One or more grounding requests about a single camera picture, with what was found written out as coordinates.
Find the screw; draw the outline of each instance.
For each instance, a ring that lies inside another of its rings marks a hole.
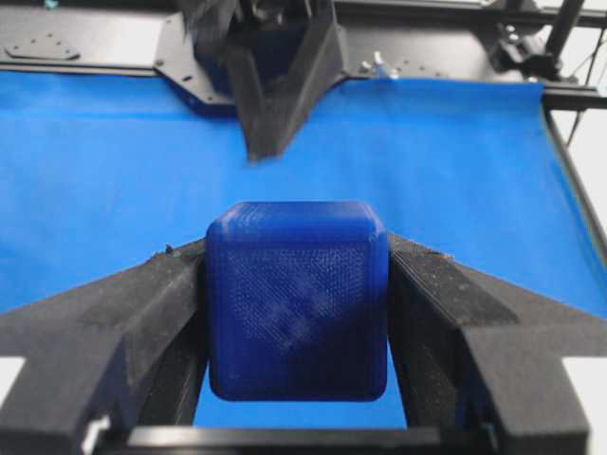
[[[363,60],[360,63],[360,72],[361,73],[369,73],[372,68],[373,67],[371,66],[371,64],[369,62],[367,62],[366,60]]]

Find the blue fabric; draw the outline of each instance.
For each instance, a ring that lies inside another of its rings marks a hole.
[[[607,316],[606,272],[544,130],[538,84],[347,82],[283,158],[250,166],[231,116],[160,79],[0,73],[0,311],[204,235],[239,200],[362,200],[463,264]],[[371,403],[239,403],[213,427],[399,427]]]
[[[212,390],[371,401],[386,388],[388,234],[360,202],[245,202],[207,230]]]

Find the white surface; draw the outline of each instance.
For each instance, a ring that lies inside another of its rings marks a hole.
[[[590,424],[587,455],[607,453],[607,357],[565,357],[579,403]]]
[[[0,357],[0,410],[25,363],[23,357]]]

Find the cube face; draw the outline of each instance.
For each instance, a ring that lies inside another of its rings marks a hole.
[[[245,203],[207,233],[213,391],[372,400],[386,382],[388,241],[360,203]]]

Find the blue object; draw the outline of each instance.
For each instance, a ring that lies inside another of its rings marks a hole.
[[[367,204],[241,203],[207,231],[211,386],[229,400],[375,400],[388,236]]]
[[[242,200],[361,200],[466,265],[607,317],[607,274],[543,122],[540,84],[346,82],[280,159],[162,79],[0,72],[0,311],[185,244]],[[372,402],[229,402],[195,424],[398,428]]]

